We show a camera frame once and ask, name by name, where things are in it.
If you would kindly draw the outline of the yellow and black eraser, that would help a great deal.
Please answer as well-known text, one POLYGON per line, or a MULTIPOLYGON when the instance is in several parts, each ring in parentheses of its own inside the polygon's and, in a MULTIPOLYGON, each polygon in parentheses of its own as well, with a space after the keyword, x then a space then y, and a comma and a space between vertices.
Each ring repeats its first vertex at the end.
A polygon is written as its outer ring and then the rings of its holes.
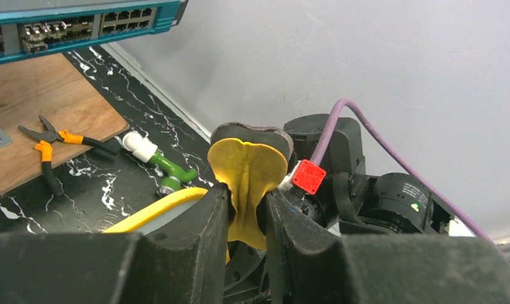
POLYGON ((207 160, 215 179, 230 192, 228 241, 266 250, 257 210, 264 196, 283 181, 292 154, 291 136, 277 127, 228 122, 213 131, 207 160))

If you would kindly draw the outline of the yellow framed whiteboard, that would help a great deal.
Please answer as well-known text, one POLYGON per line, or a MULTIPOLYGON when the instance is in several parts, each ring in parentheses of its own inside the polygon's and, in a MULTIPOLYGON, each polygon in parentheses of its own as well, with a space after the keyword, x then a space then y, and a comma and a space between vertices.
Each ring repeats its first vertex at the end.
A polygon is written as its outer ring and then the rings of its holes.
POLYGON ((159 216, 173 210, 175 207, 202 199, 207 192, 207 189, 200 187, 189 187, 178 190, 105 229, 103 233, 125 233, 137 231, 139 228, 149 224, 152 220, 155 220, 159 216))

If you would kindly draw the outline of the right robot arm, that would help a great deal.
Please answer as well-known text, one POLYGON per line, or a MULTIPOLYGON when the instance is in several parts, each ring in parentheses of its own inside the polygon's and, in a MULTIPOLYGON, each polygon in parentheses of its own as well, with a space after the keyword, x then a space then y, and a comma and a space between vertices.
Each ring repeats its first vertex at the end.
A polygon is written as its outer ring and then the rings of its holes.
POLYGON ((422 182, 405 173, 366 173, 355 119, 337 120, 320 166, 326 176, 314 195, 292 184, 281 190, 321 227, 344 234, 449 233, 454 212, 422 182))

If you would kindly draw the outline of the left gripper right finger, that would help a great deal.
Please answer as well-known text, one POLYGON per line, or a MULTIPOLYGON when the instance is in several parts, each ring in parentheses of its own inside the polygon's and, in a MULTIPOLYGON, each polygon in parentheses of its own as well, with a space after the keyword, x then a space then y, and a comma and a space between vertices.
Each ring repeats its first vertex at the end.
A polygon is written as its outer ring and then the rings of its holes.
POLYGON ((510 303, 510 265, 477 237, 336 236, 265 195, 273 303, 510 303))

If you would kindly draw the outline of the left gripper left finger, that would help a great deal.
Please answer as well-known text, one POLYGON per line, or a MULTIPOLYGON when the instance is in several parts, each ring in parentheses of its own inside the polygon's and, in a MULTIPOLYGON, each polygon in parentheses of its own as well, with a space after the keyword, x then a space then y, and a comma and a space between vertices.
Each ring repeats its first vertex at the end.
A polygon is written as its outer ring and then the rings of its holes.
POLYGON ((147 234, 0 234, 0 303, 221 303, 229 192, 147 234))

